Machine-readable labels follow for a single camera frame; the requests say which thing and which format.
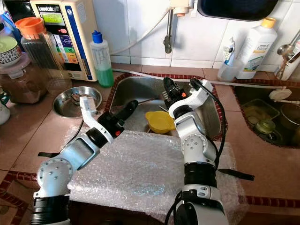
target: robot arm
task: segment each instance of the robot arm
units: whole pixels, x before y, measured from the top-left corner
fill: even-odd
[[[102,114],[93,119],[96,107],[92,97],[80,97],[80,106],[84,122],[91,127],[68,143],[55,157],[44,162],[38,173],[40,190],[34,193],[32,225],[68,225],[68,203],[70,190],[67,185],[76,170],[84,168],[100,148],[112,143],[123,131],[126,120],[137,107],[136,100],[127,104],[118,114]]]
[[[171,117],[175,118],[176,130],[181,139],[184,155],[184,187],[180,193],[181,204],[176,198],[165,221],[168,224],[170,212],[174,211],[175,225],[228,225],[220,191],[217,189],[216,160],[218,150],[206,136],[204,126],[193,111],[207,99],[207,92],[191,80],[191,96],[180,89],[170,78],[164,79],[165,104]],[[212,85],[202,81],[212,91]]]

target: orange lid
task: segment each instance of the orange lid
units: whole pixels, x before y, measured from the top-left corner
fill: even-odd
[[[276,19],[272,18],[272,17],[266,17],[264,18],[264,20],[262,21],[261,26],[265,27],[265,28],[273,28],[274,25],[276,23]]]
[[[15,26],[26,39],[39,39],[38,34],[46,32],[44,20],[40,17],[27,17],[18,20],[15,22]]]

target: countertop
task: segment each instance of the countertop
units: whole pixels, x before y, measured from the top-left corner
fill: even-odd
[[[145,73],[196,75],[216,80],[218,70],[199,68],[150,67],[118,64],[119,68]],[[272,74],[258,72],[257,79],[273,79]],[[104,109],[110,89],[97,82],[74,81],[73,86],[96,87],[103,96]],[[280,148],[264,142],[247,126],[230,86],[215,85],[228,122],[226,141],[232,146],[237,169],[255,175],[255,181],[242,180],[246,195],[300,200],[300,150]],[[81,119],[66,119],[52,111],[53,97],[45,96],[33,105],[9,104],[11,118],[0,126],[0,171],[36,173],[46,160],[39,152],[58,152],[69,129]]]

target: stainless steel bowl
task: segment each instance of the stainless steel bowl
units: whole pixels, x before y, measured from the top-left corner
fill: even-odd
[[[300,106],[294,104],[285,104],[281,106],[281,124],[290,130],[296,130],[300,127]]]
[[[80,96],[93,97],[96,108],[102,102],[102,96],[97,89],[91,87],[74,87],[60,93],[53,101],[52,109],[56,114],[65,118],[80,118],[82,117],[79,105]]]

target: white cup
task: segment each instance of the white cup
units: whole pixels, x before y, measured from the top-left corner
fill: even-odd
[[[0,102],[0,125],[5,123],[10,116],[10,110]]]

